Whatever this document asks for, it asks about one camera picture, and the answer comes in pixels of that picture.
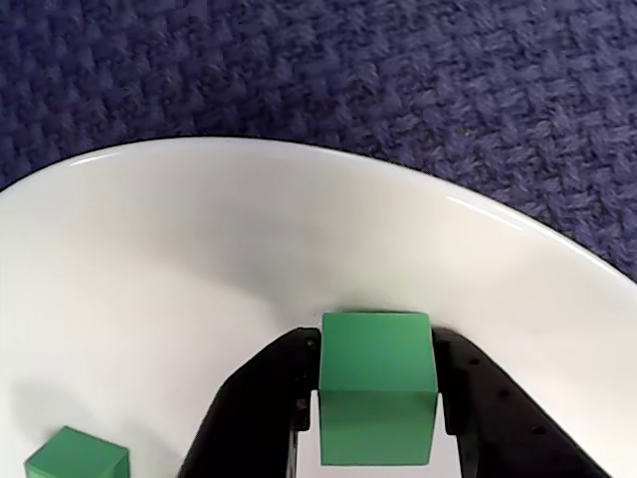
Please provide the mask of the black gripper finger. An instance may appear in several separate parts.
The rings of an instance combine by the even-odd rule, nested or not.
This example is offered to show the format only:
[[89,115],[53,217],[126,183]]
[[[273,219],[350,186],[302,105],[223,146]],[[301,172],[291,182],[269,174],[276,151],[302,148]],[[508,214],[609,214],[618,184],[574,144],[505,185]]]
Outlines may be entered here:
[[607,473],[489,356],[432,331],[445,429],[463,477],[605,477]]
[[178,475],[297,475],[298,434],[310,429],[321,334],[296,328],[232,373],[208,408]]

